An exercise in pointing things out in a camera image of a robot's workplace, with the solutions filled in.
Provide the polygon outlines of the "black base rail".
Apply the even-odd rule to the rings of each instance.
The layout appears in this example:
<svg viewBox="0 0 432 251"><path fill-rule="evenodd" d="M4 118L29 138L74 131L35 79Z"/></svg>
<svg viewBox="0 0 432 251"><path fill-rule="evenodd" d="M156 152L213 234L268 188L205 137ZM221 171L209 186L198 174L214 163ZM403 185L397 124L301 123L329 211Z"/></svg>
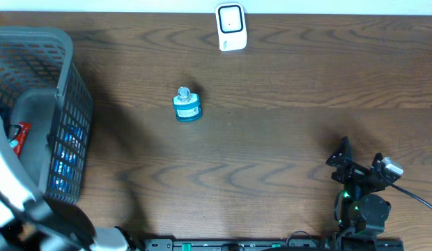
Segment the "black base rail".
<svg viewBox="0 0 432 251"><path fill-rule="evenodd" d="M152 238L143 241L146 251L263 251L263 250L337 250L309 238L284 240L173 240Z"/></svg>

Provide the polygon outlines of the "red snack packet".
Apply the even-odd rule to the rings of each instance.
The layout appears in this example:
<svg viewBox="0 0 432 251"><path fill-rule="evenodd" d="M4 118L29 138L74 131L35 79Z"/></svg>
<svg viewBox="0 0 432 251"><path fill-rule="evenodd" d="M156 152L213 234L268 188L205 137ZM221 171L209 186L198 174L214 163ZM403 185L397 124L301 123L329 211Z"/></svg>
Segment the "red snack packet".
<svg viewBox="0 0 432 251"><path fill-rule="evenodd" d="M8 141L16 156L20 156L30 129L31 124L27 122L19 122L10 126Z"/></svg>

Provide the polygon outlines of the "grey plastic mesh basket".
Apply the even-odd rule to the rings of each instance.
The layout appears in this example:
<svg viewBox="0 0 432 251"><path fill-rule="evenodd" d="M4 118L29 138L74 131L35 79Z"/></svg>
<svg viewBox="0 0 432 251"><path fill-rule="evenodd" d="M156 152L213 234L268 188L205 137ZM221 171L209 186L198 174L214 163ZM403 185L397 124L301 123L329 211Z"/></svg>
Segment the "grey plastic mesh basket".
<svg viewBox="0 0 432 251"><path fill-rule="evenodd" d="M82 182L78 196L49 187L55 143L67 125L83 130L84 174L93 118L93 99L72 58L72 40L60 29L0 26L0 116L6 132L19 122L31 124L18 158L43 194L69 204L79 200Z"/></svg>

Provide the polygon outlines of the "blue Oreo cookie pack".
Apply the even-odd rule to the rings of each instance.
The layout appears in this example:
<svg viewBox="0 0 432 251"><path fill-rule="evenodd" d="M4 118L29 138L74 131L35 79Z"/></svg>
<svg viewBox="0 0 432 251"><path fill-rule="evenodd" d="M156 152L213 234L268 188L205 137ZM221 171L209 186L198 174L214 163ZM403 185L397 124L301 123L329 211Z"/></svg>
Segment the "blue Oreo cookie pack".
<svg viewBox="0 0 432 251"><path fill-rule="evenodd" d="M67 125L61 129L60 136L61 140L55 143L49 187L78 196L84 167L84 132L78 127Z"/></svg>

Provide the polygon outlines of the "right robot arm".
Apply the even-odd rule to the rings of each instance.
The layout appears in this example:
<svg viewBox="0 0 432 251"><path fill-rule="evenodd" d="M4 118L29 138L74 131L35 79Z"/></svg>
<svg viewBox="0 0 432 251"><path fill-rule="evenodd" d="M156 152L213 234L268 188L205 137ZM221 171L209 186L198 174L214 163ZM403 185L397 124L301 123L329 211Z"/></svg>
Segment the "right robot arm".
<svg viewBox="0 0 432 251"><path fill-rule="evenodd" d="M376 194L388 186L383 180L382 160L377 153L370 168L356 163L347 136L326 160L327 165L335 168L332 180L344 187L334 204L340 237L375 239L384 232L391 205Z"/></svg>

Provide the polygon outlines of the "blue mouthwash bottle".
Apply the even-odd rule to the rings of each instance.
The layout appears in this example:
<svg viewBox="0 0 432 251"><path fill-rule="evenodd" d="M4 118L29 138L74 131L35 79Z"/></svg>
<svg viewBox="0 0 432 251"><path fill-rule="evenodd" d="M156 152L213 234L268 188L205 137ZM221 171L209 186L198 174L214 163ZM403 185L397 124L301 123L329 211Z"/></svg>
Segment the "blue mouthwash bottle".
<svg viewBox="0 0 432 251"><path fill-rule="evenodd" d="M189 88L182 86L177 95L172 99L177 121L191 122L202 117L201 101L197 93L192 93Z"/></svg>

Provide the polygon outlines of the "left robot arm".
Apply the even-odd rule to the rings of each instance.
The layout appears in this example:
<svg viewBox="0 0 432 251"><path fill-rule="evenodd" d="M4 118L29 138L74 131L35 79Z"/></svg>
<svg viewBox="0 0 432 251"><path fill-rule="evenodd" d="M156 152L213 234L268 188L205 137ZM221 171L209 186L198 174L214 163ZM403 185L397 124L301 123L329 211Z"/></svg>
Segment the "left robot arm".
<svg viewBox="0 0 432 251"><path fill-rule="evenodd" d="M144 250L120 227L94 227L75 205L45 197L11 149L0 116L0 250Z"/></svg>

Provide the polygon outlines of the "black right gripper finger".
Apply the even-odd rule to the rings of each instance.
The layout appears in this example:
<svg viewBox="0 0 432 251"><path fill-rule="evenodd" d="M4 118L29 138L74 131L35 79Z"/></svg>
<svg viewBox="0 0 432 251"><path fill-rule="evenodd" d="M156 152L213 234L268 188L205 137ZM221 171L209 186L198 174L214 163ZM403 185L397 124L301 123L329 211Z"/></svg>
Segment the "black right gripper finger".
<svg viewBox="0 0 432 251"><path fill-rule="evenodd" d="M325 164L331 167L344 167L346 163L352 160L352 150L348 136L344 136L336 150L326 160Z"/></svg>
<svg viewBox="0 0 432 251"><path fill-rule="evenodd" d="M375 154L373 162L371 163L371 172L373 174L382 174L384 168L385 163L383 162L382 153Z"/></svg>

